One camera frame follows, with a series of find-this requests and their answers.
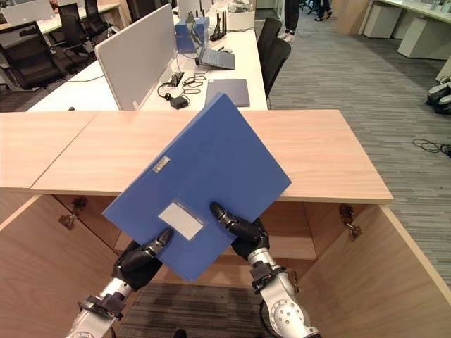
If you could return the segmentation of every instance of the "open laptop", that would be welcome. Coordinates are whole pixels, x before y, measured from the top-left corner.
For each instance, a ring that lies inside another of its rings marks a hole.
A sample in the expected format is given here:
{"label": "open laptop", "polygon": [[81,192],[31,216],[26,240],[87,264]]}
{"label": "open laptop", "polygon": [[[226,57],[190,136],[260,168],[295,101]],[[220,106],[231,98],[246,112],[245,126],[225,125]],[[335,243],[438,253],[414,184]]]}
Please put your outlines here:
{"label": "open laptop", "polygon": [[213,67],[224,69],[235,69],[235,55],[225,51],[215,51],[214,49],[202,47],[200,36],[195,30],[196,20],[192,13],[190,13],[186,19],[186,26],[188,28],[189,36],[194,43],[194,48],[196,49],[197,57],[199,58],[199,64],[212,65]]}

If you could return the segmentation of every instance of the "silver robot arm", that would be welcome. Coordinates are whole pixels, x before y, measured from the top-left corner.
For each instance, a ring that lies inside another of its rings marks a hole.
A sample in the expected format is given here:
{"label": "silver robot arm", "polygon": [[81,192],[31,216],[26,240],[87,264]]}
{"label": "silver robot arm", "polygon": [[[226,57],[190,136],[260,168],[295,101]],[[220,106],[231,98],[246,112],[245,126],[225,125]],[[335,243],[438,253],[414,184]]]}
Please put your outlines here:
{"label": "silver robot arm", "polygon": [[171,240],[173,230],[166,228],[157,238],[140,246],[131,242],[113,267],[112,280],[97,296],[79,303],[78,313],[66,338],[102,338],[122,318],[127,298],[147,285],[161,267],[156,258]]}
{"label": "silver robot arm", "polygon": [[210,209],[219,223],[237,236],[232,247],[250,264],[252,286],[268,307],[274,331],[283,338],[321,338],[316,327],[310,325],[307,312],[298,304],[287,270],[277,265],[270,255],[268,234],[260,220],[250,223],[216,202]]}
{"label": "silver robot arm", "polygon": [[320,338],[310,326],[308,313],[298,304],[287,270],[276,264],[267,248],[257,249],[248,257],[252,286],[260,293],[269,311],[269,322],[283,338]]}

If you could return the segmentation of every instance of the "white label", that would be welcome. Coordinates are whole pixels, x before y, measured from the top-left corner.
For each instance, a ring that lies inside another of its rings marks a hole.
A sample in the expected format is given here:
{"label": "white label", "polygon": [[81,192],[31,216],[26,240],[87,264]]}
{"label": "white label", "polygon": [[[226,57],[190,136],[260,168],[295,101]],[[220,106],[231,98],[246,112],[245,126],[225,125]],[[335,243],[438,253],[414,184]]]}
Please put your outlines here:
{"label": "white label", "polygon": [[202,224],[196,218],[174,202],[158,217],[179,231],[187,240],[191,240],[202,229]]}

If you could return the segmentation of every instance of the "blue box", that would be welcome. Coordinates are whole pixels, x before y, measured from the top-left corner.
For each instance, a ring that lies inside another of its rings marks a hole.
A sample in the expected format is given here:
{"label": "blue box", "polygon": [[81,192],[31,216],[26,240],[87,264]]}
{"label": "blue box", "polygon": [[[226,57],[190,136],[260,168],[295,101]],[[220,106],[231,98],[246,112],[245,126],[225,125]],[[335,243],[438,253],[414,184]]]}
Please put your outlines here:
{"label": "blue box", "polygon": [[210,203],[253,221],[290,183],[233,102],[218,94],[104,215],[139,244],[172,227],[158,259],[195,280],[235,239]]}
{"label": "blue box", "polygon": [[[205,46],[209,41],[209,17],[196,18],[196,27],[194,30],[201,37],[201,45]],[[188,34],[188,28],[185,21],[180,21],[175,25],[175,42],[179,53],[195,53],[194,44]]]}

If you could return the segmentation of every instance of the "laptop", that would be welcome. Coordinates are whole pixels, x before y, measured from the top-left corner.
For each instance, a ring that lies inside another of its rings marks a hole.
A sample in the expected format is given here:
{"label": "laptop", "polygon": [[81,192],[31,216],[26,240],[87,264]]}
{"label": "laptop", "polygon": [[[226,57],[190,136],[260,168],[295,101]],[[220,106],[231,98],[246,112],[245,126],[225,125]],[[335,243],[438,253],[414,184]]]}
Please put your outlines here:
{"label": "laptop", "polygon": [[206,88],[205,105],[217,94],[225,93],[237,107],[249,107],[246,79],[210,79]]}
{"label": "laptop", "polygon": [[199,64],[212,65],[213,67],[224,69],[235,69],[235,55],[227,53],[225,51],[215,51],[202,47],[200,36],[197,34],[196,20],[192,13],[190,13],[186,19],[186,26],[188,28],[189,36],[194,43],[197,57],[199,58]]}

